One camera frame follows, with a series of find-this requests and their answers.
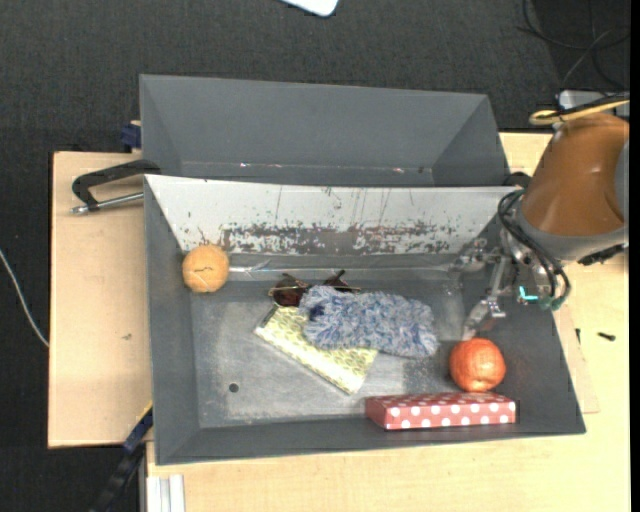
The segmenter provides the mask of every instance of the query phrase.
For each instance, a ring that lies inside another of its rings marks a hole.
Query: black carpet
[[[0,249],[35,321],[48,332],[49,153],[122,151],[140,73],[484,93],[501,130],[529,129],[561,87],[628,88],[630,0],[593,0],[591,17],[584,0],[534,3],[563,44],[516,0],[341,0],[329,19],[277,0],[0,0]],[[0,350],[0,511],[87,510],[118,448],[46,449],[48,354],[2,267]]]

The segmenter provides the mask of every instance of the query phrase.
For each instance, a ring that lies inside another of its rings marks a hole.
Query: wire
[[[549,281],[550,291],[549,296],[551,297],[551,307],[555,310],[562,305],[562,303],[566,300],[571,292],[571,283],[569,282],[569,277],[565,273],[562,265],[550,254],[548,254],[540,245],[538,245],[534,240],[532,240],[527,234],[516,224],[512,223],[511,220],[507,219],[507,213],[515,202],[524,194],[524,189],[515,190],[510,192],[506,196],[504,196],[500,203],[498,204],[498,217],[502,222],[505,229],[521,244],[531,249],[531,251],[535,254],[535,256],[540,261],[545,273],[547,274],[547,279]],[[564,289],[562,290],[562,294],[559,297],[556,297],[556,276],[559,275],[562,278]]]
[[[33,316],[31,315],[31,311],[29,311],[29,307],[27,306],[27,301],[24,298],[24,294],[22,293],[22,289],[20,288],[20,284],[18,283],[18,279],[16,278],[16,275],[13,273],[13,270],[11,269],[11,265],[9,265],[9,262],[7,261],[7,258],[5,257],[4,253],[2,252],[2,249],[0,249],[0,260],[2,260],[2,263],[4,264],[4,268],[7,269],[7,273],[9,274],[9,277],[11,278],[11,281],[13,282],[13,286],[15,287],[16,293],[18,295],[18,298],[20,299],[20,304],[22,304],[22,309],[24,310],[24,313],[27,316],[27,320],[29,320],[29,323],[31,324],[31,328],[33,329],[33,332],[36,333],[36,336],[38,336],[40,341],[46,347],[49,347],[49,342],[47,341],[47,338],[44,337],[44,335],[42,334],[42,331],[40,331],[40,329],[38,328],[38,325],[36,324],[35,320],[33,319]]]
[[[523,16],[524,21],[525,21],[527,26],[526,26],[526,28],[525,27],[516,27],[518,30],[521,30],[523,32],[531,34],[531,35],[533,35],[533,36],[545,41],[546,43],[552,44],[554,46],[559,46],[561,48],[566,48],[566,49],[569,49],[569,50],[578,50],[578,51],[585,52],[585,54],[582,55],[578,59],[578,61],[571,67],[570,71],[565,75],[565,77],[564,77],[564,79],[562,81],[563,86],[566,83],[566,81],[569,78],[569,76],[575,72],[576,68],[587,57],[590,56],[595,71],[598,73],[598,75],[603,80],[605,80],[609,84],[613,85],[618,90],[625,89],[624,84],[622,84],[622,83],[618,82],[617,80],[614,80],[613,78],[609,77],[602,70],[602,67],[600,66],[600,62],[598,60],[598,52],[600,50],[613,48],[614,46],[617,46],[618,44],[623,43],[627,39],[630,39],[631,38],[631,28],[628,25],[616,25],[615,27],[606,30],[602,34],[597,35],[597,30],[596,30],[596,26],[595,26],[595,17],[593,15],[593,3],[592,3],[591,0],[589,0],[588,3],[587,3],[587,6],[588,6],[588,14],[589,14],[589,24],[590,24],[590,28],[591,28],[591,43],[589,43],[587,46],[570,44],[570,43],[567,43],[565,41],[561,41],[561,40],[558,40],[558,39],[551,38],[547,34],[542,32],[541,30],[536,28],[534,26],[532,20],[531,20],[531,17],[529,16],[529,9],[528,9],[527,0],[522,0],[522,4],[521,5],[522,5],[522,16]],[[627,29],[627,32],[625,34],[623,34],[621,37],[619,37],[617,39],[614,39],[613,41],[611,41],[609,43],[598,44],[603,39],[605,39],[605,37],[611,35],[613,32],[615,32],[616,30],[619,30],[619,29]]]

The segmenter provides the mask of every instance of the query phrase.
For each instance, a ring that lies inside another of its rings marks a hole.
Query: knit fabric
[[[431,308],[414,299],[314,286],[299,309],[309,315],[304,334],[318,348],[368,347],[419,358],[432,356],[439,347]]]

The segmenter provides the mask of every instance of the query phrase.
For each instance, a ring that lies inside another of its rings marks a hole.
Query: red polka dot box
[[[365,414],[385,430],[515,423],[516,403],[496,393],[369,397]]]

